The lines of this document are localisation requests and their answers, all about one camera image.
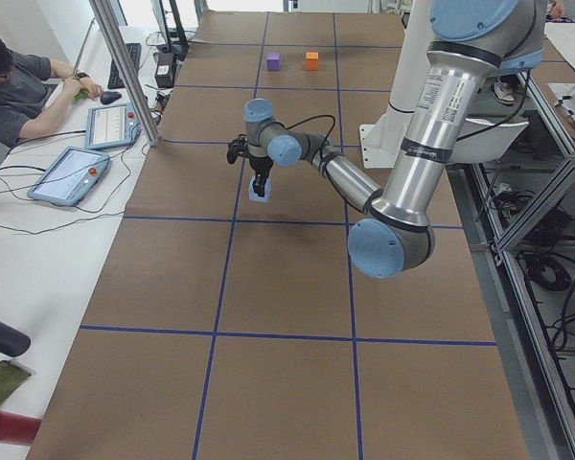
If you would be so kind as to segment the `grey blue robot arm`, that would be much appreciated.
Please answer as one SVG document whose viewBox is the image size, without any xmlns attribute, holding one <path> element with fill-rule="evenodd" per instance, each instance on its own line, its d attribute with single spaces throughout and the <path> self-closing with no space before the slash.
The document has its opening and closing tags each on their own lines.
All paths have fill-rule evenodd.
<svg viewBox="0 0 575 460">
<path fill-rule="evenodd" d="M 348 236 L 352 263 L 372 278 L 423 264 L 434 248 L 428 204 L 488 78 L 536 67 L 542 57 L 542 1 L 416 1 L 402 45 L 397 87 L 412 95 L 410 120 L 388 181 L 379 185 L 321 134 L 276 120 L 264 99 L 244 108 L 245 134 L 228 158 L 246 158 L 252 195 L 264 198 L 273 166 L 313 165 L 362 214 Z"/>
</svg>

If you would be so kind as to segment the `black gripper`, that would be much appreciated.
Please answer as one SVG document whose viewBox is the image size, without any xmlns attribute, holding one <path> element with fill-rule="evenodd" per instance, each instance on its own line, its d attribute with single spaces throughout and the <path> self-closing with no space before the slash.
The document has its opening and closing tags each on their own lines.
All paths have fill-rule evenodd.
<svg viewBox="0 0 575 460">
<path fill-rule="evenodd" d="M 265 178 L 269 177 L 273 161 L 268 156 L 251 156 L 249 158 L 249 166 L 254 171 L 254 176 L 252 177 L 253 194 L 255 196 L 263 196 L 265 194 Z"/>
</svg>

